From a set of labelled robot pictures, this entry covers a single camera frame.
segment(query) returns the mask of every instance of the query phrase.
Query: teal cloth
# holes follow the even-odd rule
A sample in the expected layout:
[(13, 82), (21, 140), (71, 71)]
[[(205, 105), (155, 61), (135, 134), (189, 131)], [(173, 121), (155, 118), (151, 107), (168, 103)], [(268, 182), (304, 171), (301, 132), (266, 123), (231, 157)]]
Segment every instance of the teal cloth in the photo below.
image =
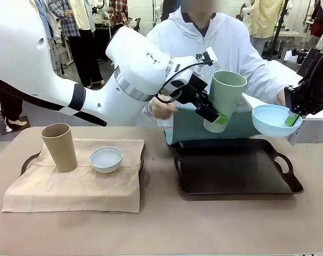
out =
[(260, 134), (252, 122), (252, 108), (243, 97), (222, 133), (212, 133), (206, 130), (203, 126), (204, 119), (196, 114), (193, 105), (177, 107), (179, 112), (174, 115), (173, 128), (165, 130), (168, 145), (180, 141), (249, 138)]

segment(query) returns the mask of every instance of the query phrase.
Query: yellow shirt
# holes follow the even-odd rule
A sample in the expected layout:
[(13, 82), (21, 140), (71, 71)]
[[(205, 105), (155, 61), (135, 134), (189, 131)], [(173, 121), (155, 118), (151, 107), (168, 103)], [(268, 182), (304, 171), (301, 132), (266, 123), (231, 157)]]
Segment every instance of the yellow shirt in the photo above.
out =
[(84, 0), (69, 0), (78, 29), (91, 30)]
[(248, 21), (249, 34), (256, 38), (273, 36), (284, 0), (255, 0)]

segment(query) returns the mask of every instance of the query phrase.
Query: white bowl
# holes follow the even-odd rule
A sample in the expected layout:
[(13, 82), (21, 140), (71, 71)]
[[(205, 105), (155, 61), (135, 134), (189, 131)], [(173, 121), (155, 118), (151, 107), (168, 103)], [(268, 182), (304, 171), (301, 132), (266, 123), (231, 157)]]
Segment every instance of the white bowl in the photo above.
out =
[(115, 147), (103, 147), (92, 152), (89, 162), (97, 172), (110, 173), (118, 169), (123, 153)]
[(277, 105), (262, 105), (253, 109), (252, 118), (255, 128), (269, 137), (286, 137), (294, 133), (302, 124), (302, 118), (292, 127), (285, 124), (289, 109)]

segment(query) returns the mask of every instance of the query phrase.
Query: beige cup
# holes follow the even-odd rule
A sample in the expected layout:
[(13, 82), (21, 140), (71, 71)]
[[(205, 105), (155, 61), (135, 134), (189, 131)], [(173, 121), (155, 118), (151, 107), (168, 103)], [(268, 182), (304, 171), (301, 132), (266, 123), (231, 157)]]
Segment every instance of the beige cup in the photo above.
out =
[(60, 172), (77, 167), (74, 144), (68, 124), (52, 124), (42, 131), (42, 138)]

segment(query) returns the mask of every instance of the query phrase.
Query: white hoodie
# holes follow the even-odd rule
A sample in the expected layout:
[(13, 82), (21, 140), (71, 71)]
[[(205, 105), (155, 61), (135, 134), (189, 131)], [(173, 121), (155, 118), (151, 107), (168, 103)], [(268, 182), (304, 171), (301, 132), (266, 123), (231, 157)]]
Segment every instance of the white hoodie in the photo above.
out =
[[(205, 37), (192, 22), (185, 22), (180, 8), (170, 14), (169, 19), (158, 24), (147, 37), (163, 52), (171, 57), (196, 56), (212, 47), (221, 65), (220, 70), (228, 70), (243, 75), (248, 80), (246, 94), (266, 103), (278, 103), (277, 94), (288, 84), (279, 83), (271, 74), (264, 60), (253, 48), (246, 26), (239, 20), (223, 13), (217, 13), (210, 20)], [(217, 70), (211, 66), (203, 68), (203, 75), (210, 84)], [(150, 104), (144, 113), (152, 116)], [(159, 126), (173, 126), (173, 117), (158, 120)]]

